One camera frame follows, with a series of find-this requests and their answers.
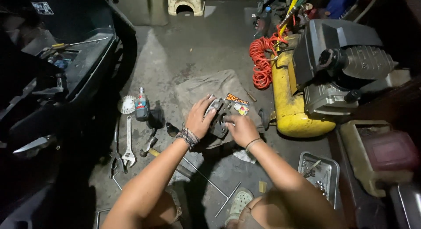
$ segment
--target concrete floor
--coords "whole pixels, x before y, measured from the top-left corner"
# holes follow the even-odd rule
[[[253,62],[248,48],[253,40],[251,14],[255,11],[255,4],[207,1],[206,5],[205,15],[202,17],[185,16],[190,13],[183,12],[178,16],[171,16],[170,23],[166,26],[136,28],[139,54],[137,65],[121,91],[122,95],[136,96],[139,87],[144,87],[151,104],[159,101],[166,121],[179,128],[184,121],[177,107],[174,86],[190,78],[220,70],[236,71],[244,88],[258,100],[255,103],[257,109],[274,110],[272,89],[259,91],[254,88],[251,79]],[[126,115],[123,115],[120,120],[120,153],[125,151],[125,126]],[[132,147],[137,162],[129,168],[127,174],[118,174],[115,177],[121,186],[154,159],[151,155],[146,158],[139,156],[140,148],[149,134],[150,130],[145,123],[133,120]],[[158,142],[155,149],[158,151],[164,150],[173,141],[165,129],[158,130],[156,137]],[[328,142],[323,138],[287,139],[280,136],[274,126],[269,128],[265,137],[268,144],[294,168],[298,167],[299,156],[303,151],[330,157]],[[186,157],[225,194],[229,195],[239,181],[242,182],[240,187],[251,190],[255,197],[261,195],[259,181],[265,181],[267,189],[272,186],[258,163],[244,162],[232,155],[220,160],[210,158],[205,162],[202,154],[187,153]],[[182,161],[182,165],[194,172],[186,162]],[[107,169],[106,165],[97,165],[89,180],[89,184],[96,189],[97,209],[112,207],[120,194],[117,185],[108,178]],[[193,228],[215,229],[224,224],[230,202],[215,218],[225,198],[201,176],[195,174],[189,181],[175,172],[170,184],[175,185],[184,205],[184,212],[190,211]],[[105,216],[106,213],[101,214],[101,223]]]

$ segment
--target screwdriver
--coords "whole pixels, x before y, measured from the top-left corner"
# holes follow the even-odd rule
[[[107,39],[107,38],[108,37],[96,39],[96,40],[92,40],[92,41],[83,41],[83,42],[78,42],[78,43],[72,43],[72,44],[60,43],[60,44],[52,45],[50,49],[52,49],[52,50],[64,49],[64,48],[68,48],[68,47],[75,46],[75,45],[90,43],[90,42],[94,42],[94,41],[101,41],[101,40],[104,40],[104,39]]]

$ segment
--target plastic stool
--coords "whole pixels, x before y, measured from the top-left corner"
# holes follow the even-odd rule
[[[180,5],[187,5],[192,8],[195,16],[202,16],[205,10],[204,0],[168,0],[168,13],[176,16],[177,7]]]

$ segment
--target yellow hose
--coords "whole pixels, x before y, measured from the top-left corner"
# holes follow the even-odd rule
[[[292,0],[291,5],[290,5],[290,8],[288,9],[287,14],[295,6],[295,4],[297,3],[297,1],[298,0]],[[285,24],[283,27],[281,27],[281,30],[279,30],[279,37],[282,37],[282,33],[284,33],[284,30],[285,30],[286,27],[287,27],[287,24]]]

